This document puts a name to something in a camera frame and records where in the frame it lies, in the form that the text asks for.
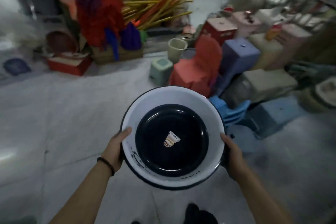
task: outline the sticker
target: sticker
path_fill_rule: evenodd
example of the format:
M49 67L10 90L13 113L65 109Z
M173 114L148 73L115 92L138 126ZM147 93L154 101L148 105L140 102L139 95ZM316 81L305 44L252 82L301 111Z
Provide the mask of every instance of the sticker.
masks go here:
M181 141L181 139L179 139L177 135L170 131L163 145L166 147L172 147L174 143L177 143L179 141Z

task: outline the gray stool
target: gray stool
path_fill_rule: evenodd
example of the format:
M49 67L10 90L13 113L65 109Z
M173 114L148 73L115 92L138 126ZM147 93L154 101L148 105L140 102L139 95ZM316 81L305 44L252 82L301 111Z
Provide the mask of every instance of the gray stool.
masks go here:
M149 76L153 78L154 82L159 86L164 86L171 72L173 71L174 65L167 58L155 58L150 66Z

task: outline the bracelet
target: bracelet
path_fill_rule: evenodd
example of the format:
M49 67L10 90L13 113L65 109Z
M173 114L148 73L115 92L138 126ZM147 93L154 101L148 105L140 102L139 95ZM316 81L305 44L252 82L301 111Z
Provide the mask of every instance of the bracelet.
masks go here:
M97 158L97 162L98 161L101 161L101 162L103 162L104 164L106 164L110 169L111 169L111 172L112 172L112 175L111 176L113 176L114 175L114 168L113 168L113 166L106 160L106 159L104 159L104 158L102 158L102 157L99 157L99 158Z

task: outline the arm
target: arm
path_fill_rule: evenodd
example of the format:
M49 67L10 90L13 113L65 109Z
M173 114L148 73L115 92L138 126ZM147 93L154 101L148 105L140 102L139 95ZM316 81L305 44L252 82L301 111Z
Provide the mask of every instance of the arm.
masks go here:
M220 135L229 147L229 175L240 186L257 224L292 224L290 215L270 196L248 167L239 147L229 137Z
M127 128L120 134L117 133L111 138L101 155L113 166L114 171L118 171L122 163L119 159L121 141L131 131L132 128ZM49 224L94 223L110 176L110 168L103 162L98 161Z

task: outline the black basin bottom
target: black basin bottom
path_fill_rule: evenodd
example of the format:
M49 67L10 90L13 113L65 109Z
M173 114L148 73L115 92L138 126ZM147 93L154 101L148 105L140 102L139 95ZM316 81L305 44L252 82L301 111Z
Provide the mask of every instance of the black basin bottom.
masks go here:
M194 171L208 151L208 132L188 107L155 107L140 121L135 144L141 160L155 173L178 177Z

